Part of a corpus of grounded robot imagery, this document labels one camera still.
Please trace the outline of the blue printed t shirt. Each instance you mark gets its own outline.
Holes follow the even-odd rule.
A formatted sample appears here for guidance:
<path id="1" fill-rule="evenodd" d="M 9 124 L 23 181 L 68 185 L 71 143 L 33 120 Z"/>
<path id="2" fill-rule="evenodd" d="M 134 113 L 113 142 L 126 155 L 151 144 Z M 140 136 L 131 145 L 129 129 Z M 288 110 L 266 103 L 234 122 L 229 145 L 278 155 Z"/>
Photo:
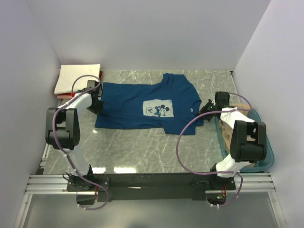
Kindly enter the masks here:
<path id="1" fill-rule="evenodd" d="M 201 99 L 185 75 L 166 73 L 161 82 L 149 84 L 104 83 L 103 110 L 96 128 L 163 128 L 180 134 L 200 110 Z"/>

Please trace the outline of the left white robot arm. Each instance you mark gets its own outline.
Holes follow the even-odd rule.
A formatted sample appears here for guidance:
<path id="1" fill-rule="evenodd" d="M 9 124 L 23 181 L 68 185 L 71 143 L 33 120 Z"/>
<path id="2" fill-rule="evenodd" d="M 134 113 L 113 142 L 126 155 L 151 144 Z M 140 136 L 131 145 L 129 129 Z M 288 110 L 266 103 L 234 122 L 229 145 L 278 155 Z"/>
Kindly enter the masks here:
<path id="1" fill-rule="evenodd" d="M 71 93 L 71 100 L 47 110 L 46 143 L 61 152 L 69 164 L 68 181 L 85 191 L 94 187 L 95 179 L 91 165 L 78 146 L 81 137 L 78 115 L 84 110 L 99 114 L 103 108 L 102 92 L 100 80 L 89 80 L 86 88 Z"/>

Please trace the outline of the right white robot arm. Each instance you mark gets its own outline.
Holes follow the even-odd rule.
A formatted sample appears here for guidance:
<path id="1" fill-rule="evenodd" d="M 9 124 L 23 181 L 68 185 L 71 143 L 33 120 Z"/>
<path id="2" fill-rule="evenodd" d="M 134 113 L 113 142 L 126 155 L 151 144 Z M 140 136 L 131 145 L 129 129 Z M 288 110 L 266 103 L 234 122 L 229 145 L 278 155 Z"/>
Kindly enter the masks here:
<path id="1" fill-rule="evenodd" d="M 215 174 L 209 177 L 209 186 L 215 190 L 225 184 L 225 178 L 232 178 L 240 169 L 263 161 L 266 158 L 266 124 L 256 122 L 243 114 L 249 108 L 238 108 L 230 104 L 229 92 L 215 93 L 214 100 L 208 102 L 196 113 L 200 119 L 211 121 L 216 117 L 232 129 L 230 154 L 215 165 Z"/>

